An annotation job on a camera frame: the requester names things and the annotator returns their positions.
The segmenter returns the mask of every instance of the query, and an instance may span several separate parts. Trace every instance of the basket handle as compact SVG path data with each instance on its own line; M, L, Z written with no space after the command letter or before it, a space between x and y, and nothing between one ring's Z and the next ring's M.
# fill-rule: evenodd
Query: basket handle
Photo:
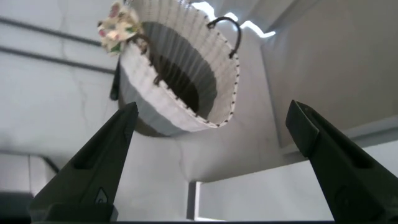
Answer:
M219 21L224 21L224 20L227 20L227 21L232 22L232 23L236 26L236 28L238 29L238 38L236 39L235 48L234 48L234 49L231 51L231 53L229 54L229 58L232 58L232 56L233 56L234 54L236 54L236 52L237 52L238 49L239 49L239 46L241 45L242 30L241 30L239 24L238 24L235 20L231 19L230 17L221 16L221 17L219 17L219 18L217 18L217 19L215 19L215 20L209 22L209 23L207 24L207 28L212 29L212 28L214 28L214 27L216 26L217 22L219 22Z
M140 33L137 33L134 36L128 38L126 42L128 43L129 41L133 41L135 43L137 41L137 39L142 39L145 42L147 42L147 44L148 44L148 46L150 48L150 51L154 55L154 57L153 57L154 58L154 63L155 63L154 66L155 66L155 68L157 68L157 69L155 69L156 72L157 72L157 76L154 79L154 84L159 86L159 82L162 80L162 74L161 74L162 70L160 69L160 60L159 60L156 48L155 48L155 46L153 45L152 41L150 40L150 38L148 36L146 36L144 34L140 34Z

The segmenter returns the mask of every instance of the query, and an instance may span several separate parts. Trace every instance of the marble floor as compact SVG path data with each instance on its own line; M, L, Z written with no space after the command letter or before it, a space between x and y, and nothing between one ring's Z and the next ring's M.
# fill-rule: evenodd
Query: marble floor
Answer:
M0 16L98 39L96 21L107 15L111 2L1 1ZM97 47L4 24L0 29L0 46L116 66L116 58ZM232 27L220 29L235 41ZM133 134L115 201L119 220L184 220L189 181L290 163L278 147L260 40L251 30L243 30L239 58L238 99L228 125L177 138ZM62 167L118 109L108 98L109 74L6 53L0 53L0 67L0 150L42 154Z

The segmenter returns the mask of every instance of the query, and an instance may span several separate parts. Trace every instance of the basket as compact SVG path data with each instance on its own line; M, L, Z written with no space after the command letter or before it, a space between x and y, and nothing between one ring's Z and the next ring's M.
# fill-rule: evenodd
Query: basket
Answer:
M139 16L137 34L119 57L111 97L119 106L135 101L136 131L173 136L224 126L233 116L239 83L239 24L228 17L210 21L187 1L127 1ZM230 21L238 29L234 47L215 27ZM135 44L148 43L149 52Z

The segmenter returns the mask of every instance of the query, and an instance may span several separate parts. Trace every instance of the white and gray basket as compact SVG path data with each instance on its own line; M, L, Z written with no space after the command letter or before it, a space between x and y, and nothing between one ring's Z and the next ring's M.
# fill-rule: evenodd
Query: white and gray basket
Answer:
M238 90L239 25L228 17L210 21L188 1L127 4L136 10L150 40L150 57L133 42L127 44L116 70L120 80L114 82L119 105L137 103L136 131L172 136L224 126L233 115ZM222 20L238 28L233 48L215 27Z

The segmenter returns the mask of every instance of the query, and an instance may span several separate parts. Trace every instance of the floral bow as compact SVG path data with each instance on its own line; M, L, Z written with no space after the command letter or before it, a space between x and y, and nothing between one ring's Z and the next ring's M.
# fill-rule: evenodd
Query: floral bow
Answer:
M137 13L120 2L115 2L108 18L98 23L101 45L110 55L120 54L126 40L137 32L143 33Z

